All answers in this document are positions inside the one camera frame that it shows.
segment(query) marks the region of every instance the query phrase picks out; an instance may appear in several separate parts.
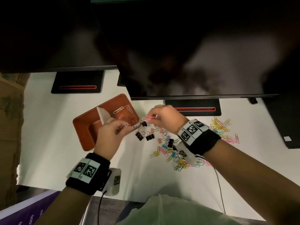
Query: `monitor stand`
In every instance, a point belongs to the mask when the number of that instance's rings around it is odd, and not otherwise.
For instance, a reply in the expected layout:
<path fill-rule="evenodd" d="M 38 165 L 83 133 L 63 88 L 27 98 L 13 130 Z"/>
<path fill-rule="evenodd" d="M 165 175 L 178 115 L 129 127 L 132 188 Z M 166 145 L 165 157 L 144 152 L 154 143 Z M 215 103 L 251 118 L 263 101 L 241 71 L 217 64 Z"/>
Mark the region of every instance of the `monitor stand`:
<path fill-rule="evenodd" d="M 103 72 L 103 70 L 57 72 L 51 93 L 100 93 Z"/>
<path fill-rule="evenodd" d="M 221 116 L 219 99 L 165 100 L 184 116 Z"/>

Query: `monitor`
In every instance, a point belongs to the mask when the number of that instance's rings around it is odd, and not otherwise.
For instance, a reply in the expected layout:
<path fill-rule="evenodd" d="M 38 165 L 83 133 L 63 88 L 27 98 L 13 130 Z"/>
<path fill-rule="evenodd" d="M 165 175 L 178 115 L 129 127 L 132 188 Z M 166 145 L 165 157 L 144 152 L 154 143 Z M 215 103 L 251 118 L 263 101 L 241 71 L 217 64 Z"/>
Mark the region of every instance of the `monitor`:
<path fill-rule="evenodd" d="M 276 70 L 299 48 L 299 6 L 300 0 L 93 2 L 132 100 L 280 94 L 282 77 L 293 79 Z"/>
<path fill-rule="evenodd" d="M 0 72 L 116 69 L 90 0 L 2 0 Z"/>

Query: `orange container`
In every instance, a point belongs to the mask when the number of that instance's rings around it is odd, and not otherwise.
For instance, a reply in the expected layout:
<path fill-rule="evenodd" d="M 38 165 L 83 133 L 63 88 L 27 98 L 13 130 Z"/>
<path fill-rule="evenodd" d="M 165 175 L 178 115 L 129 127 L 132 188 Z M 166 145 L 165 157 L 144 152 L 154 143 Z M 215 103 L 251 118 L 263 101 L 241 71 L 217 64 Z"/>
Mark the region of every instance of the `orange container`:
<path fill-rule="evenodd" d="M 74 118 L 73 125 L 84 151 L 90 151 L 95 148 L 98 130 L 102 126 L 97 107 L 105 109 L 111 117 L 115 119 L 122 119 L 133 126 L 134 128 L 130 132 L 139 127 L 140 119 L 127 96 L 125 94 L 119 94 L 103 104 L 100 104 L 99 106 L 96 106 Z M 115 111 L 119 108 L 122 108 L 122 110 L 116 113 Z"/>

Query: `wristband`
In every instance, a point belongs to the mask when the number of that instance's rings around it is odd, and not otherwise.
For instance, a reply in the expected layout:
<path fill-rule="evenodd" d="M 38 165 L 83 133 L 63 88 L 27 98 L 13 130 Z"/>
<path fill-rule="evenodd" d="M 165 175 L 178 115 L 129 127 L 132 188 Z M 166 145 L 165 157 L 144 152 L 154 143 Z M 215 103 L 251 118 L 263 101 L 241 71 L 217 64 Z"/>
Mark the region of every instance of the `wristband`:
<path fill-rule="evenodd" d="M 66 186 L 77 189 L 87 195 L 102 191 L 111 171 L 110 161 L 95 153 L 89 153 L 71 170 Z"/>
<path fill-rule="evenodd" d="M 203 155 L 211 150 L 221 137 L 197 119 L 188 121 L 178 132 L 186 148 L 194 155 Z"/>

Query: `wire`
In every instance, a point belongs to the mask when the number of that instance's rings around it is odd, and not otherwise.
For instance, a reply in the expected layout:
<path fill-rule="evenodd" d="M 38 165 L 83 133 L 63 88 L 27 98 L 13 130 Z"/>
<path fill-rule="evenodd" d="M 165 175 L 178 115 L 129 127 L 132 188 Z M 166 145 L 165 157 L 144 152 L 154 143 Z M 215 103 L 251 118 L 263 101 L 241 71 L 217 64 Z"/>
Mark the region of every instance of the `wire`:
<path fill-rule="evenodd" d="M 102 201 L 102 198 L 103 198 L 103 195 L 106 193 L 107 191 L 104 191 L 104 193 L 102 194 L 102 197 L 100 199 L 100 202 L 99 202 L 99 206 L 98 206 L 98 218 L 97 218 L 97 224 L 99 225 L 99 212 L 100 212 L 100 204 L 101 204 L 101 201 Z"/>
<path fill-rule="evenodd" d="M 224 202 L 223 202 L 223 197 L 222 197 L 221 186 L 220 186 L 220 182 L 219 182 L 219 176 L 218 176 L 218 173 L 217 173 L 217 171 L 216 171 L 215 168 L 214 168 L 214 170 L 215 170 L 215 173 L 216 173 L 217 178 L 218 178 L 218 183 L 219 183 L 219 187 L 220 187 L 220 194 L 221 194 L 221 200 L 222 200 L 222 204 L 223 204 L 224 213 L 226 214 L 226 212 L 225 212 L 225 207 L 224 207 Z"/>

